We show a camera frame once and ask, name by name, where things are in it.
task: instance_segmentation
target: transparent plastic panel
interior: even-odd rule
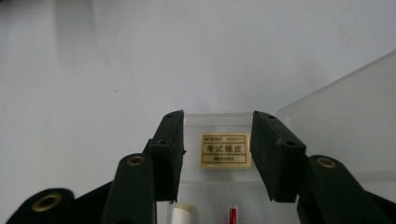
[[[185,115],[184,147],[187,153],[183,159],[178,203],[192,205],[194,224],[226,223],[229,206],[233,203],[238,206],[239,223],[289,223],[287,205],[279,206],[269,201],[254,163],[250,169],[238,170],[200,167],[201,133],[250,133],[252,115],[253,111]],[[166,206],[166,212],[158,217],[158,222],[170,224],[174,205],[161,203],[160,206]],[[289,211],[297,218],[294,204]]]
[[[307,155],[334,157],[364,188],[396,202],[396,51],[276,115]]]

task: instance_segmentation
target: white surface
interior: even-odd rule
[[[275,113],[396,49],[394,24],[391,0],[3,0],[0,222],[106,183],[168,112]]]

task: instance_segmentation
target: white cylinder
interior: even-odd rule
[[[187,204],[176,205],[172,211],[171,224],[192,224],[191,206]]]

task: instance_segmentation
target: screw hole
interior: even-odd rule
[[[45,212],[55,207],[61,200],[61,194],[51,193],[35,201],[35,203],[32,205],[32,210],[35,212]]]
[[[327,158],[318,158],[317,163],[326,168],[335,168],[335,162]]]
[[[131,165],[131,166],[136,166],[140,165],[145,161],[144,157],[141,156],[135,156],[135,157],[130,157],[126,162]]]

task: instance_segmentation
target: black mechanical arm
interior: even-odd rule
[[[183,111],[163,117],[143,153],[120,160],[113,181],[79,198],[46,189],[8,224],[155,224],[156,202],[177,200],[185,153]],[[250,151],[270,200],[294,203],[304,224],[396,223],[396,204],[365,191],[333,158],[305,155],[305,144],[276,117],[255,111]]]

